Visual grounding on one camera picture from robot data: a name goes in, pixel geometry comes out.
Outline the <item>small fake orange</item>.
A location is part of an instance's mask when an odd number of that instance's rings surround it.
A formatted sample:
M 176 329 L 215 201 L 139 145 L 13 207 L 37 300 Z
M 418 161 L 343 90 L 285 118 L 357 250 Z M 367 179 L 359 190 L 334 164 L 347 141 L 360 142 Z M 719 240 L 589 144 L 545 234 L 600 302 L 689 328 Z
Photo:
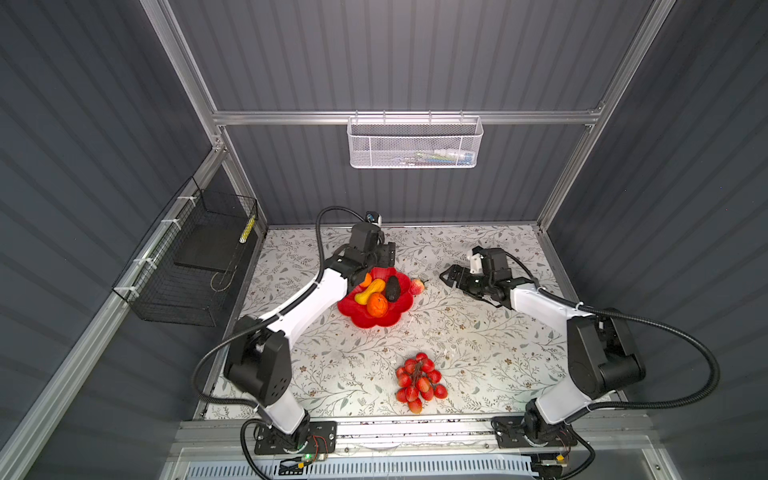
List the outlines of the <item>small fake orange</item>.
M 372 277 L 372 275 L 370 273 L 367 273 L 364 281 L 360 284 L 360 286 L 363 289 L 368 289 L 370 285 L 373 283 L 373 281 L 374 281 L 374 278 Z

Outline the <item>yellow fake squash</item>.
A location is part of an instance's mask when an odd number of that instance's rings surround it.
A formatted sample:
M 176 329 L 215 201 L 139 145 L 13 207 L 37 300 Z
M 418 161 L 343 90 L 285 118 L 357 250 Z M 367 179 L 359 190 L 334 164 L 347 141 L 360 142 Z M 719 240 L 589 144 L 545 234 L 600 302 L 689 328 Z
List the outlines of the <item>yellow fake squash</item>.
M 355 295 L 354 300 L 359 305 L 367 305 L 374 294 L 380 294 L 386 289 L 386 282 L 382 279 L 373 279 L 366 288 Z

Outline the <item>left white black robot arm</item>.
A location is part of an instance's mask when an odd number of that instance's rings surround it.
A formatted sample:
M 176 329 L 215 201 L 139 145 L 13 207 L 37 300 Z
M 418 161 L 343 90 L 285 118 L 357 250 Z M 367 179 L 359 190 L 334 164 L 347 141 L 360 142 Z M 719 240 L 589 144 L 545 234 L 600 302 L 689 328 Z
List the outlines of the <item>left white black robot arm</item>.
M 374 268 L 395 263 L 395 244 L 385 241 L 379 222 L 355 224 L 349 241 L 320 263 L 320 277 L 263 318 L 243 317 L 223 366 L 224 377 L 256 401 L 254 409 L 289 452 L 310 436 L 310 415 L 289 390 L 291 348 L 331 306 L 361 285 Z

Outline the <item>orange fake bell pepper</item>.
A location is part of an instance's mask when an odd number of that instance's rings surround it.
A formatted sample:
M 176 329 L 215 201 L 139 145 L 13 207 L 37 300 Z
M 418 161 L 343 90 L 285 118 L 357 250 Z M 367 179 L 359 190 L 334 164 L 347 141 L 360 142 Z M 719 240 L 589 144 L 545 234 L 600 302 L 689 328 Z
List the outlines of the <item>orange fake bell pepper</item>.
M 389 311 L 389 302 L 382 293 L 374 294 L 366 305 L 366 311 L 372 318 L 382 318 Z

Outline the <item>red fake peach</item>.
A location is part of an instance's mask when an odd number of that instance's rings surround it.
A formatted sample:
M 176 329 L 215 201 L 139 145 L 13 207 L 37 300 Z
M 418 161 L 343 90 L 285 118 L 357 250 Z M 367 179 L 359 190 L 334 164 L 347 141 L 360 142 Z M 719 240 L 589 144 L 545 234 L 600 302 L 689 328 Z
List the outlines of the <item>red fake peach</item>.
M 409 292 L 413 296 L 421 295 L 425 290 L 425 284 L 422 280 L 415 278 L 411 280 Z

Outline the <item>dark fake avocado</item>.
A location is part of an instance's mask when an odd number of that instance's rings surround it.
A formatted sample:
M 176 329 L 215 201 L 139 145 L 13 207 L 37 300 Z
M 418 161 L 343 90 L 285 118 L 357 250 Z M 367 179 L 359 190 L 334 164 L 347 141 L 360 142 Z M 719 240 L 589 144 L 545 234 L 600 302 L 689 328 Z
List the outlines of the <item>dark fake avocado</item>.
M 390 276 L 385 285 L 384 296 L 386 300 L 392 304 L 399 300 L 401 296 L 401 286 L 399 279 L 396 275 Z

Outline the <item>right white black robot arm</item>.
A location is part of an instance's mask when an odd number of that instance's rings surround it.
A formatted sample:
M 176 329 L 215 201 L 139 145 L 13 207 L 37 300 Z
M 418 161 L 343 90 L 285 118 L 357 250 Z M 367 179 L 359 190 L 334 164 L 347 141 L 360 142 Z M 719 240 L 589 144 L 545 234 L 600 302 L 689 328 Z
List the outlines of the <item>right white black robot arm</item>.
M 617 313 L 589 313 L 546 291 L 519 258 L 502 248 L 476 246 L 467 258 L 467 267 L 453 264 L 440 280 L 496 308 L 528 315 L 566 340 L 565 378 L 528 402 L 516 428 L 528 443 L 549 444 L 590 412 L 597 399 L 645 378 L 627 321 Z

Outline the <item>red fake grape bunch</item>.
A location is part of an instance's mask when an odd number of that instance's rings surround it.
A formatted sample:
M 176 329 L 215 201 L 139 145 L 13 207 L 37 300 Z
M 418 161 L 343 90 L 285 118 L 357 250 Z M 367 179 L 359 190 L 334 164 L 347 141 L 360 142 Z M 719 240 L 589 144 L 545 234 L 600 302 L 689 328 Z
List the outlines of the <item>red fake grape bunch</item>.
M 407 358 L 396 368 L 395 377 L 398 385 L 395 398 L 413 414 L 421 414 L 426 403 L 448 397 L 442 373 L 425 352 Z

